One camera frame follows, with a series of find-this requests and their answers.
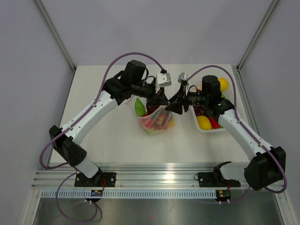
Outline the dark purple mangosteen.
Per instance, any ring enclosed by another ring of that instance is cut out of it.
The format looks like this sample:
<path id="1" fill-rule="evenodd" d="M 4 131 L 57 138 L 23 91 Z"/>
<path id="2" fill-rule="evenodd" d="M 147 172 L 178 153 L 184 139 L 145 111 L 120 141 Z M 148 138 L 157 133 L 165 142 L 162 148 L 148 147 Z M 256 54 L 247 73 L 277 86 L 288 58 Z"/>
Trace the dark purple mangosteen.
<path id="1" fill-rule="evenodd" d="M 147 106 L 147 114 L 151 115 L 152 113 L 154 113 L 157 109 L 159 108 L 159 106 Z"/>

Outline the clear pink zip top bag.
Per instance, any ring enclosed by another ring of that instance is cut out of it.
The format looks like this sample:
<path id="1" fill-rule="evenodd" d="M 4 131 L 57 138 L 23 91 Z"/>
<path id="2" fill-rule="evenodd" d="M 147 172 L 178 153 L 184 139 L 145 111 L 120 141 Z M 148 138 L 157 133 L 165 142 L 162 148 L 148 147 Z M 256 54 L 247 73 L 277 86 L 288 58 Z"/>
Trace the clear pink zip top bag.
<path id="1" fill-rule="evenodd" d="M 138 97 L 144 104 L 146 115 L 137 117 L 134 109 L 137 96 L 131 97 L 125 104 L 130 108 L 139 126 L 149 135 L 158 134 L 169 130 L 175 124 L 175 119 L 172 112 L 166 111 L 164 106 L 159 108 L 151 115 L 147 114 L 146 99 Z"/>

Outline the green lettuce leaf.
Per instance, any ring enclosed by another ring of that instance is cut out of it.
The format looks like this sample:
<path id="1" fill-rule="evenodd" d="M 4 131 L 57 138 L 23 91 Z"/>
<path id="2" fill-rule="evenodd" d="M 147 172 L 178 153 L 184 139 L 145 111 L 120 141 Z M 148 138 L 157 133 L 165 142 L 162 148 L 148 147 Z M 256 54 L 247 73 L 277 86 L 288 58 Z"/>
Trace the green lettuce leaf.
<path id="1" fill-rule="evenodd" d="M 135 113 L 137 117 L 142 117 L 146 115 L 146 110 L 143 102 L 137 97 L 134 105 Z"/>

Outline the white plastic fruit basket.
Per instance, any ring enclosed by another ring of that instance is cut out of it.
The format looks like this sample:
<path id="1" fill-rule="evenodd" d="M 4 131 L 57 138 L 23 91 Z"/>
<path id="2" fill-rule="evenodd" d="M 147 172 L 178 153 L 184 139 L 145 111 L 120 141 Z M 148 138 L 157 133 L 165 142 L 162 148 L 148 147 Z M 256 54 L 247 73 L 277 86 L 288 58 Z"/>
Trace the white plastic fruit basket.
<path id="1" fill-rule="evenodd" d="M 230 87 L 230 84 L 229 84 L 229 87 L 226 91 L 221 91 L 221 97 L 225 98 L 225 99 L 228 99 L 231 103 L 234 104 L 234 93 L 233 93 L 233 90 L 232 88 Z M 226 131 L 225 128 L 223 128 L 221 125 L 221 127 L 219 129 L 211 129 L 211 130 L 202 130 L 199 128 L 199 125 L 198 125 L 198 122 L 197 122 L 197 119 L 196 119 L 196 115 L 194 113 L 194 109 L 193 109 L 194 106 L 190 106 L 189 109 L 191 110 L 191 113 L 192 113 L 192 116 L 194 118 L 194 122 L 195 122 L 195 125 L 196 125 L 196 128 L 198 131 L 200 131 L 201 133 L 219 133 L 219 132 L 223 132 L 223 131 Z"/>

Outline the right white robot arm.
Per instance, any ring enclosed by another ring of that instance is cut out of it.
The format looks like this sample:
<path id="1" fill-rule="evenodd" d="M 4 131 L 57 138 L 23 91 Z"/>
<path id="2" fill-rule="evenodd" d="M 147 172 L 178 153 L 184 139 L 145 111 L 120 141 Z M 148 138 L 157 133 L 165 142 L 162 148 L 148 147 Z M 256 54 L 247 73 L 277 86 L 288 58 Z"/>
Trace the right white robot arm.
<path id="1" fill-rule="evenodd" d="M 263 140 L 240 117 L 236 105 L 222 97 L 221 83 L 214 75 L 202 78 L 201 90 L 190 92 L 191 85 L 186 73 L 181 73 L 178 82 L 180 89 L 170 99 L 166 110 L 183 114 L 191 106 L 203 107 L 207 114 L 227 130 L 244 150 L 249 159 L 247 166 L 232 166 L 226 163 L 213 173 L 213 181 L 223 186 L 229 180 L 244 180 L 252 189 L 258 191 L 282 180 L 287 187 L 285 174 L 286 152 L 282 147 L 273 147 Z"/>

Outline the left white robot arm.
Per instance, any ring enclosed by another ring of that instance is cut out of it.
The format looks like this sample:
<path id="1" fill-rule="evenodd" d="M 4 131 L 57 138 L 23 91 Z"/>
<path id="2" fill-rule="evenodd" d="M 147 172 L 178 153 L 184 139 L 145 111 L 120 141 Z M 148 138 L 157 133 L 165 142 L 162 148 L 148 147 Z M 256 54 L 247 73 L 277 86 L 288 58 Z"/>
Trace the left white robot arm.
<path id="1" fill-rule="evenodd" d="M 68 165 L 82 173 L 92 187 L 101 182 L 102 171 L 80 146 L 91 129 L 132 96 L 145 98 L 150 106 L 168 105 L 164 88 L 171 85 L 170 74 L 162 69 L 151 83 L 147 83 L 143 75 L 148 72 L 144 63 L 131 60 L 124 70 L 105 80 L 94 100 L 69 123 L 62 127 L 53 126 L 49 130 L 56 152 Z"/>

